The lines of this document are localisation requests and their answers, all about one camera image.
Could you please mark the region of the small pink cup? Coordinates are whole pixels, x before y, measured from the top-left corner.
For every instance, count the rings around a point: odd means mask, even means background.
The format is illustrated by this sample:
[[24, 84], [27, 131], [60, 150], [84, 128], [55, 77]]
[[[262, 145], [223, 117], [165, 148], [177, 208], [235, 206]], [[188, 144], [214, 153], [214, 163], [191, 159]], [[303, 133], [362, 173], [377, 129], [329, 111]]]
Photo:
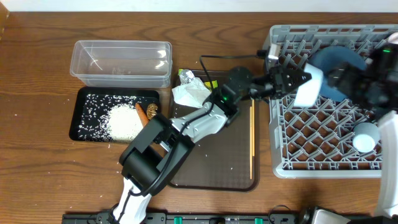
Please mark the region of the small pink cup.
[[391, 34], [388, 38], [387, 38], [387, 41], [390, 43], [390, 44], [398, 44], [398, 32], [395, 32], [395, 33], [393, 33], [393, 34]]

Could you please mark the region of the dark blue plate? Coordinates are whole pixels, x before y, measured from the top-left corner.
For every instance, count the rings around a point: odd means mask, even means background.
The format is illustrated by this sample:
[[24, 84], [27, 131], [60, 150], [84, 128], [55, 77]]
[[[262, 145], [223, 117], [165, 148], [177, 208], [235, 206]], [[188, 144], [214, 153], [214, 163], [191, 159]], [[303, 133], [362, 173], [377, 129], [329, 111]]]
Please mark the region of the dark blue plate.
[[310, 57], [308, 62], [319, 68], [324, 74], [319, 95], [336, 102], [345, 100], [347, 96], [328, 85], [327, 73], [342, 63], [348, 63], [361, 70], [366, 68], [366, 62], [360, 55], [347, 47], [336, 45], [319, 50]]

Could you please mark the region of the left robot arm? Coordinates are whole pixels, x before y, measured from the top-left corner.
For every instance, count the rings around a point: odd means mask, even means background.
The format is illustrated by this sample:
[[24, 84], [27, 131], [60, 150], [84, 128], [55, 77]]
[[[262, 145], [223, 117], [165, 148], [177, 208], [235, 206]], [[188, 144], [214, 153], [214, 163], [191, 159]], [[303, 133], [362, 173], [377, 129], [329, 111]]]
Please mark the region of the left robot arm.
[[228, 72], [228, 81], [213, 89], [201, 108], [180, 118], [155, 115], [119, 158], [124, 189], [109, 222], [141, 223], [151, 197], [173, 179], [196, 142], [235, 120], [241, 100], [282, 98], [314, 78], [309, 71], [282, 67], [255, 78], [248, 69], [235, 67]]

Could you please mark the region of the brown mushroom food scrap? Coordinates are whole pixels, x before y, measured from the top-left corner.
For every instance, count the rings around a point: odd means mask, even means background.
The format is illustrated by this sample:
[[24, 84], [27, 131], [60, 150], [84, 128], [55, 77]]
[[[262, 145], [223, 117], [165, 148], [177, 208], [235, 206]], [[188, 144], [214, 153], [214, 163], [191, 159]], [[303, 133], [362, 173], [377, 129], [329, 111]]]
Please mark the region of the brown mushroom food scrap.
[[151, 103], [147, 106], [146, 115], [151, 120], [157, 114], [158, 106], [155, 103]]

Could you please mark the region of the white napkin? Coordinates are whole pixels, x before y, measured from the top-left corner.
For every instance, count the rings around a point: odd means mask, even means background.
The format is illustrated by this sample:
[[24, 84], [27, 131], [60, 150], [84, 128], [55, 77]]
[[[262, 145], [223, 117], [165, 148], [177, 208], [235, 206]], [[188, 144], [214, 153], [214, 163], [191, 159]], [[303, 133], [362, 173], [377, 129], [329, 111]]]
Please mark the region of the white napkin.
[[211, 91], [196, 77], [190, 83], [176, 86], [172, 89], [172, 93], [175, 103], [193, 108], [201, 108], [203, 102], [210, 96]]

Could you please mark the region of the foil wrapper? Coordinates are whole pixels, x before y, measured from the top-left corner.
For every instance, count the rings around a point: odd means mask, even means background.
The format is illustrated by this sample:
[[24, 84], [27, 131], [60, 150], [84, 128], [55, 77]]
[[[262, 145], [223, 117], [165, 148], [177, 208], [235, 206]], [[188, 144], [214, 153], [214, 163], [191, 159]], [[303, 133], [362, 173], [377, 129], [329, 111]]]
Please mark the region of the foil wrapper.
[[188, 84], [195, 79], [195, 75], [193, 74], [193, 72], [188, 69], [179, 69], [178, 77], [181, 85]]

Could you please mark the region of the wooden chopstick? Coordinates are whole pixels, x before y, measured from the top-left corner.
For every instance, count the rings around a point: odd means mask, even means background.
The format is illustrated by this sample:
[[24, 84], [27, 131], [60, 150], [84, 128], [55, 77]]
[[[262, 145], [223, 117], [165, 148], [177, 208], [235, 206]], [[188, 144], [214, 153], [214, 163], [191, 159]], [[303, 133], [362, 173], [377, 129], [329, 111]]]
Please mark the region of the wooden chopstick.
[[252, 180], [252, 106], [249, 107], [249, 176]]
[[252, 106], [252, 156], [255, 156], [255, 101], [251, 100], [251, 106]]

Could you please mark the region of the yellow green snack packet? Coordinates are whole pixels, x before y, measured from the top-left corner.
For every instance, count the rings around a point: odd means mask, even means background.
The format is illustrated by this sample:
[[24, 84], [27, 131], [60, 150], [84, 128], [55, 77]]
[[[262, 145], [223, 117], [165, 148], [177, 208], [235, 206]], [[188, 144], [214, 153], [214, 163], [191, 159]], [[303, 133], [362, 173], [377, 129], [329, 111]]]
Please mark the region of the yellow green snack packet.
[[204, 86], [209, 89], [210, 91], [213, 91], [215, 88], [218, 87], [218, 82], [216, 80], [211, 81], [211, 82], [205, 82]]

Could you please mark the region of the small blue cup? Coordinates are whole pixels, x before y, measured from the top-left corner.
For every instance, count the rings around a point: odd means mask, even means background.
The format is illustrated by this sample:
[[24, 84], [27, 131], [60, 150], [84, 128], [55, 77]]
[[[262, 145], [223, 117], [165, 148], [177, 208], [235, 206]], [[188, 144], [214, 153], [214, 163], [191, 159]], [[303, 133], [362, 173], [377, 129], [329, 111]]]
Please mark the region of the small blue cup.
[[353, 146], [362, 153], [371, 152], [381, 138], [378, 127], [372, 123], [359, 123], [353, 131]]

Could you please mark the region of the orange carrot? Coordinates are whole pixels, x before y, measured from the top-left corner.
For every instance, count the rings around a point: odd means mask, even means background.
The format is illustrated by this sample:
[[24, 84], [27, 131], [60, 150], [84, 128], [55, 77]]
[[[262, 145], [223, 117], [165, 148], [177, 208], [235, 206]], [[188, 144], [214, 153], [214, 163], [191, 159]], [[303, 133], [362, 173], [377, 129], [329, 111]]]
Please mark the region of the orange carrot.
[[145, 111], [142, 109], [142, 107], [141, 107], [141, 105], [139, 103], [135, 104], [135, 108], [136, 108], [136, 112], [137, 112], [137, 114], [139, 116], [139, 119], [140, 119], [140, 121], [142, 123], [142, 126], [143, 127], [146, 126], [148, 124], [148, 122], [149, 122], [149, 119], [148, 119]]

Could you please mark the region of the cooked white rice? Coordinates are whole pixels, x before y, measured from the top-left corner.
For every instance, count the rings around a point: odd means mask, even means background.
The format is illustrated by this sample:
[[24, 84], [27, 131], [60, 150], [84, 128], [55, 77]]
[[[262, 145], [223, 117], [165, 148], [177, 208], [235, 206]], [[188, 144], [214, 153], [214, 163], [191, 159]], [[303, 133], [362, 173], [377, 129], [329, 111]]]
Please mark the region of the cooked white rice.
[[139, 101], [136, 96], [89, 94], [77, 125], [78, 139], [131, 142], [143, 128], [135, 108]]

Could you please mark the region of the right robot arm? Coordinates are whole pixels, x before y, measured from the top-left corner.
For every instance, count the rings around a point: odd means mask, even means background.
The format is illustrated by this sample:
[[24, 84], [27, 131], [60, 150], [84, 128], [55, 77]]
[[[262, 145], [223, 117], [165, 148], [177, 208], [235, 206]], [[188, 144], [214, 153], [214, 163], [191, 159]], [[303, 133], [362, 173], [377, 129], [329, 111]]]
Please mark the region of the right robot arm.
[[374, 214], [397, 220], [397, 44], [372, 51], [360, 70], [342, 63], [327, 73], [328, 85], [374, 113], [382, 143], [382, 175]]

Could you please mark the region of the light blue rice bowl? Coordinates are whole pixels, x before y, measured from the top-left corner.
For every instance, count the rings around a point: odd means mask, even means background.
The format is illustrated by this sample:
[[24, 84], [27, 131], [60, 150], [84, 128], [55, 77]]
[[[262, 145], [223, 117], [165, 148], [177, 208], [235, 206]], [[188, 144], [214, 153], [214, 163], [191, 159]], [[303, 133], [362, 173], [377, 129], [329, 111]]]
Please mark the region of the light blue rice bowl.
[[303, 70], [305, 73], [311, 74], [311, 79], [300, 85], [294, 101], [295, 107], [311, 107], [315, 104], [320, 88], [323, 83], [323, 72], [313, 65], [307, 63]]

